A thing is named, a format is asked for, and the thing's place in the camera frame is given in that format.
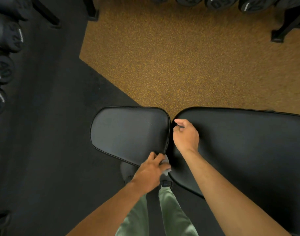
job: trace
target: black vinyl padding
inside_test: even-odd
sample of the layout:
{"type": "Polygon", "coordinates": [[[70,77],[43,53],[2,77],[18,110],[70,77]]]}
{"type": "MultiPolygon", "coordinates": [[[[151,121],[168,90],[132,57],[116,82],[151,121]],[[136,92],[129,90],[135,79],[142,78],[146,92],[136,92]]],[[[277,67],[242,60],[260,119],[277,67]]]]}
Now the black vinyl padding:
{"type": "Polygon", "coordinates": [[[160,108],[106,107],[91,126],[95,148],[123,161],[140,166],[151,151],[165,153],[170,118],[160,108]]]}
{"type": "MultiPolygon", "coordinates": [[[[300,115],[196,107],[176,118],[196,127],[199,152],[215,169],[286,230],[300,235],[300,115]]],[[[203,196],[172,134],[167,155],[171,178],[203,196]]]]}

